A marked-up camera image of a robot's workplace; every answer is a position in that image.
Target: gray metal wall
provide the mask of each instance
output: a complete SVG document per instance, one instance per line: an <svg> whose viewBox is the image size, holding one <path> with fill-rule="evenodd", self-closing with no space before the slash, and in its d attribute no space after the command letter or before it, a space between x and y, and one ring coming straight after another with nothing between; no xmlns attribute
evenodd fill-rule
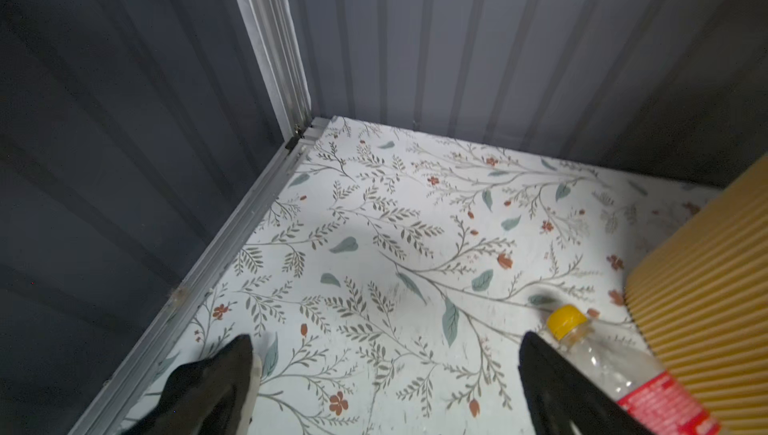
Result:
<svg viewBox="0 0 768 435"><path fill-rule="evenodd" d="M290 0L313 111L727 184L768 148L768 0Z"/></svg>
<svg viewBox="0 0 768 435"><path fill-rule="evenodd" d="M235 0L0 2L0 432L66 433L282 136Z"/></svg>

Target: metal frame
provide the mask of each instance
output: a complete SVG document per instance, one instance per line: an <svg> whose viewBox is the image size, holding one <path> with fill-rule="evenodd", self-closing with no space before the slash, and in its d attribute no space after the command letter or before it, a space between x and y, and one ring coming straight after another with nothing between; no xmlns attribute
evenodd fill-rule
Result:
<svg viewBox="0 0 768 435"><path fill-rule="evenodd" d="M310 91L288 0L237 0L237 5L287 141L311 120Z"/></svg>
<svg viewBox="0 0 768 435"><path fill-rule="evenodd" d="M181 282L177 296L160 310L69 435L104 435L118 429L125 414L147 390L160 362L184 333L208 290L224 275L327 125L328 120L316 118L293 150L282 148L274 155Z"/></svg>

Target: red bottle label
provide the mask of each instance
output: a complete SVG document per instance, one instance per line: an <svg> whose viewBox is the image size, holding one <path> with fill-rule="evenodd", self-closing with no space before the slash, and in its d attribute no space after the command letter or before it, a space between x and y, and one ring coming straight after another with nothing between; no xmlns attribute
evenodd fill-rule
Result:
<svg viewBox="0 0 768 435"><path fill-rule="evenodd" d="M720 432L720 422L666 371L618 404L657 435L717 435Z"/></svg>

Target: plastic bottle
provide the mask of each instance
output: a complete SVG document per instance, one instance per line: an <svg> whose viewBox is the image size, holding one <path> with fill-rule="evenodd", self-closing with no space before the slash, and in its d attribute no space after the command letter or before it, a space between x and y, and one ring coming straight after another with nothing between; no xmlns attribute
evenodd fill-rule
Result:
<svg viewBox="0 0 768 435"><path fill-rule="evenodd" d="M629 415L657 435L727 435L648 353L595 336L587 317L565 305L547 319L565 358Z"/></svg>

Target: floral print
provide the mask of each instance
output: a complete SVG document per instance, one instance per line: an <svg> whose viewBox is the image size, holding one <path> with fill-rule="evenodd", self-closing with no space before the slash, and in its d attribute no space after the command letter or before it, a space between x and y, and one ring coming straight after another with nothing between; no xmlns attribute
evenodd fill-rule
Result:
<svg viewBox="0 0 768 435"><path fill-rule="evenodd" d="M503 254L503 253L498 254L498 257L496 258L496 261L505 270L508 270L508 269L512 268L512 259L507 257L506 254Z"/></svg>
<svg viewBox="0 0 768 435"><path fill-rule="evenodd" d="M693 203L691 203L689 201L683 203L683 208L688 210L690 212L691 216L696 215L697 213L699 213L701 211L701 207L699 205L693 204Z"/></svg>
<svg viewBox="0 0 768 435"><path fill-rule="evenodd" d="M608 295L610 296L610 303L618 307L624 306L624 296L618 290L611 290Z"/></svg>
<svg viewBox="0 0 768 435"><path fill-rule="evenodd" d="M624 269L624 261L621 260L616 255L611 255L610 257L605 257L606 260L608 260L608 263L610 263L610 267L614 270L623 270Z"/></svg>
<svg viewBox="0 0 768 435"><path fill-rule="evenodd" d="M472 413L474 418L477 418L480 414L480 402L473 398L472 401L469 402L469 412Z"/></svg>
<svg viewBox="0 0 768 435"><path fill-rule="evenodd" d="M336 416L341 416L341 412L350 408L350 402L344 400L344 393L338 392L336 395L330 396L332 412L336 413Z"/></svg>
<svg viewBox="0 0 768 435"><path fill-rule="evenodd" d="M123 428L176 366L250 334L264 367L252 435L531 433L525 332L554 343L542 320L571 303L644 347L624 274L714 196L336 118Z"/></svg>
<svg viewBox="0 0 768 435"><path fill-rule="evenodd" d="M211 316L217 320L221 320L224 317L224 314L229 310L230 308L228 306L226 307L224 304L221 304L214 308L214 313Z"/></svg>

